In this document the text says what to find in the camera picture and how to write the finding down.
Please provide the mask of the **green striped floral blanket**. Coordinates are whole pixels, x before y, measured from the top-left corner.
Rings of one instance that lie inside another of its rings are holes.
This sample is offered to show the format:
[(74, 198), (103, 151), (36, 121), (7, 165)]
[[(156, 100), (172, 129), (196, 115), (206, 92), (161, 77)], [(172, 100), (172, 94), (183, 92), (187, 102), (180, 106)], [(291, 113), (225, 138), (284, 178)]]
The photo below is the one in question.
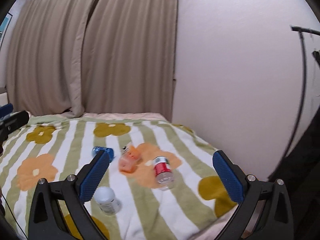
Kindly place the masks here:
[[(142, 154), (133, 173), (120, 172), (122, 149), (131, 143)], [(1, 188), (5, 218), (24, 238), (29, 212), (40, 178), (64, 180), (93, 159), (92, 148), (112, 148), (101, 186), (110, 187), (121, 204), (114, 215), (95, 202), (85, 204), (98, 228), (109, 239), (190, 239), (210, 229), (214, 238), (231, 214), (231, 201), (212, 165), (215, 148), (191, 129), (168, 121), (67, 119), (32, 117), (3, 145)], [(165, 156), (175, 180), (161, 190), (153, 159)]]

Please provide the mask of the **framed wall picture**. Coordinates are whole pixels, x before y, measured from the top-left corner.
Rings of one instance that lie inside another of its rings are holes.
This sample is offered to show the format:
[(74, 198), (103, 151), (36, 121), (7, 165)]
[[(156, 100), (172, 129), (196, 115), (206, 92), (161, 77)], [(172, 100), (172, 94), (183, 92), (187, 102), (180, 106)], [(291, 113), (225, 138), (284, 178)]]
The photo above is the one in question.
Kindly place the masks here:
[(7, 28), (10, 24), (11, 19), (12, 19), (12, 14), (7, 13), (6, 17), (4, 18), (3, 22), (1, 23), (1, 26), (0, 26), (0, 47), (2, 46), (5, 34), (7, 32)]

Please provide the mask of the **clear cup with red label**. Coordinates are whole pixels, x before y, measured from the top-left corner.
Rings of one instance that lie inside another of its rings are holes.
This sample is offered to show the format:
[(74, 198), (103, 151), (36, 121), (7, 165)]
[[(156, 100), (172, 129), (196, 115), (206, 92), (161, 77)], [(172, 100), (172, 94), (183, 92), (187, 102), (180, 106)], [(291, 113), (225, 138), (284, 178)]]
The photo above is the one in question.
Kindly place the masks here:
[(174, 185), (174, 174), (169, 160), (165, 156), (157, 156), (152, 161), (156, 184), (161, 190), (168, 190)]

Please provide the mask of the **left beige curtain panel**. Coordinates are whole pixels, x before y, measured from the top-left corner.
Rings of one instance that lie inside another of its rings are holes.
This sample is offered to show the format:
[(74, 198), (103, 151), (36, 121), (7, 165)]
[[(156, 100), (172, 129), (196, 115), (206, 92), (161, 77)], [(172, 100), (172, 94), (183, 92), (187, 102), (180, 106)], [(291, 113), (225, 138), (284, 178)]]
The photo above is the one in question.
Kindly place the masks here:
[(95, 0), (27, 0), (15, 24), (6, 85), (16, 111), (84, 112), (82, 46)]

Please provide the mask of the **right beige curtain panel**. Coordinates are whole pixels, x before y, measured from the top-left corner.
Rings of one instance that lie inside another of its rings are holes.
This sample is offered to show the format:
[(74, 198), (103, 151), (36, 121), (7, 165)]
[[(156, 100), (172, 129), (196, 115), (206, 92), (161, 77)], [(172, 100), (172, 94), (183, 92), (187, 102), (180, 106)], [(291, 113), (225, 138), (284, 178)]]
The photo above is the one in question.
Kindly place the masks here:
[(88, 113), (172, 117), (178, 0), (99, 0), (82, 49)]

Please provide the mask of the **blue plastic cup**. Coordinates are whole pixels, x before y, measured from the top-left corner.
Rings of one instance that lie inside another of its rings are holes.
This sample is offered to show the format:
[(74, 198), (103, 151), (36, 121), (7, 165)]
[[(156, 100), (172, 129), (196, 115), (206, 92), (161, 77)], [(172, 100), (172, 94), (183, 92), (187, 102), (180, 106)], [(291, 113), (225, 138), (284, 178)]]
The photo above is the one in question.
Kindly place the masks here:
[(112, 162), (114, 160), (114, 151), (112, 148), (102, 147), (102, 146), (94, 146), (92, 148), (92, 155), (93, 156), (97, 155), (100, 152), (107, 153), (109, 156), (110, 162)]

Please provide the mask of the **beige curtain panel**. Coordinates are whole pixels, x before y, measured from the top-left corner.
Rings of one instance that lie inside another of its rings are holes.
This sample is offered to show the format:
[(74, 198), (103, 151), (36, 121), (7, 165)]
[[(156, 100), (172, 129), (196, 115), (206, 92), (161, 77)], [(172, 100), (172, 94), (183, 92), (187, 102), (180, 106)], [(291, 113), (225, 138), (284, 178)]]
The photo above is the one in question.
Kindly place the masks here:
[(82, 49), (88, 113), (172, 117), (178, 0), (99, 0)]
[(82, 46), (95, 0), (27, 0), (15, 24), (6, 85), (16, 111), (84, 112)]

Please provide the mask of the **white cup with blue label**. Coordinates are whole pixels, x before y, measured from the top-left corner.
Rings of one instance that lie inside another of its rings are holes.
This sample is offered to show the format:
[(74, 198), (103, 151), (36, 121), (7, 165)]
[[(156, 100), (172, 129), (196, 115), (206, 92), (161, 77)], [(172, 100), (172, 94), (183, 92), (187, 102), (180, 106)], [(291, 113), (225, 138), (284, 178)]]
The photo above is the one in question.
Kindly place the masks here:
[(121, 204), (110, 187), (98, 187), (93, 198), (99, 208), (107, 215), (114, 215), (120, 211)]

